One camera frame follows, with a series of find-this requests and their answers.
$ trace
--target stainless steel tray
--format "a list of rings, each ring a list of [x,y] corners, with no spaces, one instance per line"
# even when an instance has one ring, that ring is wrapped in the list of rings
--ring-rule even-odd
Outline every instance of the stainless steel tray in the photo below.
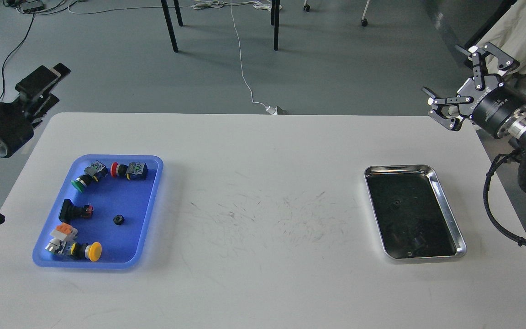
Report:
[[[395,260],[464,256],[466,244],[436,172],[424,164],[365,170],[386,254]]]

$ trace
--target black metal leg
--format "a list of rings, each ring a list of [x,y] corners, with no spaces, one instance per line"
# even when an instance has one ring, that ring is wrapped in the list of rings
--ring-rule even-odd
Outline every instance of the black metal leg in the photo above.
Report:
[[[178,3],[178,0],[174,0],[174,7],[176,8],[176,16],[178,17],[178,25],[180,25],[180,27],[183,27],[184,23],[182,22],[182,13],[180,12],[180,4]]]
[[[275,0],[271,0],[271,25],[275,24]]]
[[[274,21],[275,21],[275,35],[273,39],[273,50],[277,50],[278,43],[279,43],[279,0],[275,0],[275,19]]]
[[[172,48],[174,53],[178,52],[178,44],[176,42],[176,36],[174,35],[174,27],[172,25],[172,18],[169,17],[169,9],[167,0],[161,0],[161,7],[163,8],[163,16],[165,16],[165,23],[168,26],[169,39],[172,40]]]

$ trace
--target white table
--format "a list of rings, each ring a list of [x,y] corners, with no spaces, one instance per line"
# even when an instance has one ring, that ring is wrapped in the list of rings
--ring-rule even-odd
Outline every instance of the white table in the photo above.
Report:
[[[32,262],[83,154],[165,164],[129,270]],[[387,260],[363,179],[379,164],[436,170],[465,257]],[[59,114],[1,210],[0,328],[526,328],[526,248],[486,217],[488,166],[471,127],[428,117]],[[491,206],[523,234],[498,179]]]

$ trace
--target blue plastic tray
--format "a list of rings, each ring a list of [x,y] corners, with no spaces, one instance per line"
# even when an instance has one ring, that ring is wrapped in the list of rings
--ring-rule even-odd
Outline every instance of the blue plastic tray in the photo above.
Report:
[[[108,174],[100,182],[91,183],[84,192],[77,191],[70,181],[82,175],[84,169],[96,160],[108,169],[113,162],[124,165],[130,162],[145,162],[148,168],[147,178],[127,180],[113,178]],[[163,161],[157,156],[88,154],[75,160],[34,246],[34,263],[43,267],[84,269],[125,269],[135,264],[143,251],[162,170]],[[75,206],[93,206],[91,218],[75,218],[70,225],[79,230],[77,242],[100,242],[102,254],[98,261],[73,260],[71,257],[54,255],[45,250],[52,239],[50,232],[61,223],[58,215],[65,199],[72,200]],[[122,225],[115,225],[113,222],[113,217],[118,214],[125,217]]]

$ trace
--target robotic arm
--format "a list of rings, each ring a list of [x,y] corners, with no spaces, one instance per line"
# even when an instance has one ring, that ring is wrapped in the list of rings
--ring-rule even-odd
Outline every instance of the robotic arm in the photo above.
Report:
[[[9,158],[34,136],[34,129],[59,101],[50,92],[69,73],[62,63],[52,69],[40,66],[16,84],[19,95],[13,102],[0,102],[1,158]],[[0,224],[4,220],[0,214]]]
[[[440,98],[432,90],[422,90],[430,97],[430,117],[451,131],[459,131],[464,120],[471,120],[495,139],[511,136],[511,154],[499,154],[493,161],[484,185],[484,205],[494,226],[519,245],[526,239],[510,233],[492,216],[488,205],[490,178],[497,168],[507,160],[519,162],[518,185],[526,193],[526,96],[511,88],[503,75],[516,69],[519,63],[492,43],[470,51],[460,49],[472,61],[472,77],[467,79],[455,97]],[[493,55],[498,60],[498,74],[489,74],[486,57]]]

